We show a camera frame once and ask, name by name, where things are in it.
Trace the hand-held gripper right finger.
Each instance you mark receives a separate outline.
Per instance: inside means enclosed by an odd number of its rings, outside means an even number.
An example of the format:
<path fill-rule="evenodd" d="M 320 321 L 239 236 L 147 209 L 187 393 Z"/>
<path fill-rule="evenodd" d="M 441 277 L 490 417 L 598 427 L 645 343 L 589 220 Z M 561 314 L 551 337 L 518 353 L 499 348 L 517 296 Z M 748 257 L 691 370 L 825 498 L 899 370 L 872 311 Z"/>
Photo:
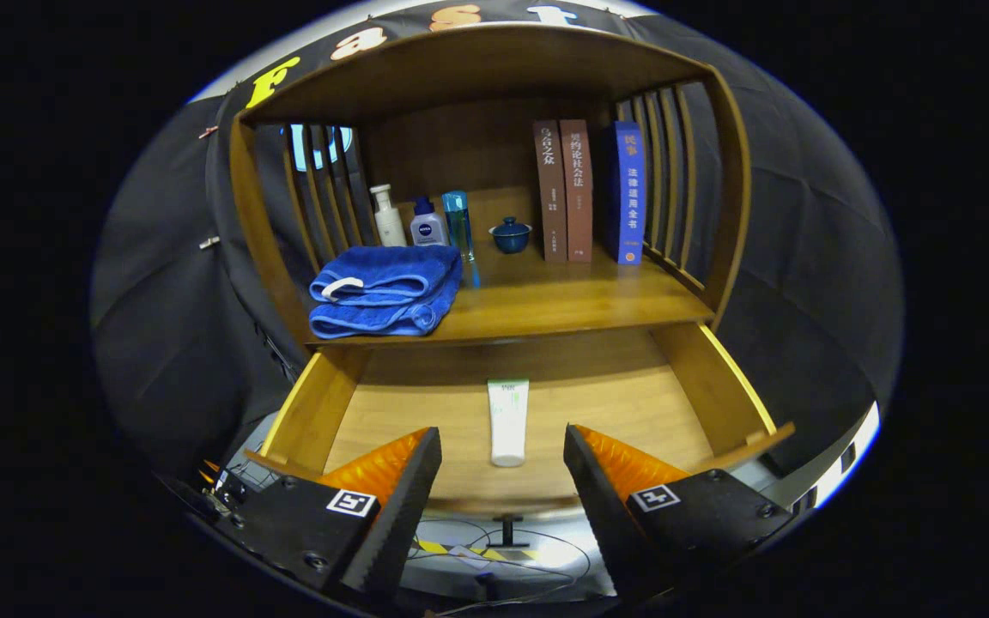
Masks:
<path fill-rule="evenodd" d="M 796 517 L 727 470 L 687 472 L 582 425 L 566 427 L 562 460 L 624 602 L 717 578 Z"/>

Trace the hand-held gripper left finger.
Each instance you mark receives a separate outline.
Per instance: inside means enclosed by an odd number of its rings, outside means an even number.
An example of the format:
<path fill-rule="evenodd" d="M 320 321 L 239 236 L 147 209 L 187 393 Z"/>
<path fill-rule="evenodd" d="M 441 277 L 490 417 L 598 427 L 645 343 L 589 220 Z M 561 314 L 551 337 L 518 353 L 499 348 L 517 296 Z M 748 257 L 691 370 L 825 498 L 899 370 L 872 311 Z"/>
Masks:
<path fill-rule="evenodd" d="M 315 593 L 389 602 L 440 463 L 440 431 L 423 427 L 317 480 L 282 475 L 220 535 Z"/>

